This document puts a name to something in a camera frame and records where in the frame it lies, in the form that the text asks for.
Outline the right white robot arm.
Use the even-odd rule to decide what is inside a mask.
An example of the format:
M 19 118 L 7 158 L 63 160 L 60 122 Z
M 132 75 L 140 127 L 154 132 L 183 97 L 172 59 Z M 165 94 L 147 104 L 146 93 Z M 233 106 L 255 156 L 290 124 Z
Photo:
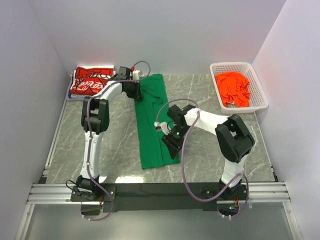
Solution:
M 174 126 L 169 127 L 167 122 L 155 121 L 157 131 L 163 132 L 162 141 L 168 148 L 170 157 L 174 159 L 180 155 L 180 161 L 185 160 L 187 139 L 193 128 L 199 128 L 216 136 L 220 152 L 225 158 L 224 169 L 219 180 L 219 192 L 210 198 L 197 197 L 189 187 L 185 171 L 182 171 L 183 183 L 188 193 L 199 202 L 210 202 L 220 196 L 230 200 L 237 194 L 237 190 L 244 178 L 244 163 L 251 153 L 255 140 L 243 122 L 242 118 L 233 114 L 231 116 L 217 115 L 188 104 L 184 108 L 171 106 L 167 116 Z

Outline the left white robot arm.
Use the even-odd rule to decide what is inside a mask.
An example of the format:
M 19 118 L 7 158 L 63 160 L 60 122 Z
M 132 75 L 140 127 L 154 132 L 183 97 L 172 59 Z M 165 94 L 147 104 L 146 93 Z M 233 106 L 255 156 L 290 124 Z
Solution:
M 126 93 L 129 98 L 141 101 L 140 77 L 142 75 L 142 72 L 136 70 L 134 66 L 131 68 L 121 66 L 99 93 L 84 98 L 81 115 L 81 126 L 85 136 L 84 157 L 73 192 L 85 197 L 88 201 L 94 201 L 105 195 L 97 184 L 100 177 L 101 143 L 110 125 L 110 102 L 122 93 Z

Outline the green t-shirt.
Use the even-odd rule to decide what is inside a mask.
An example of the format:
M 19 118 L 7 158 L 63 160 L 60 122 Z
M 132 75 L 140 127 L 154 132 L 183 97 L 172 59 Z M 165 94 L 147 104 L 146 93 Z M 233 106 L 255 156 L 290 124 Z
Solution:
M 162 141 L 164 133 L 156 131 L 155 121 L 161 107 L 168 102 L 165 81 L 156 73 L 140 82 L 142 100 L 134 101 L 141 168 L 152 169 L 180 163 L 177 155 L 171 158 Z

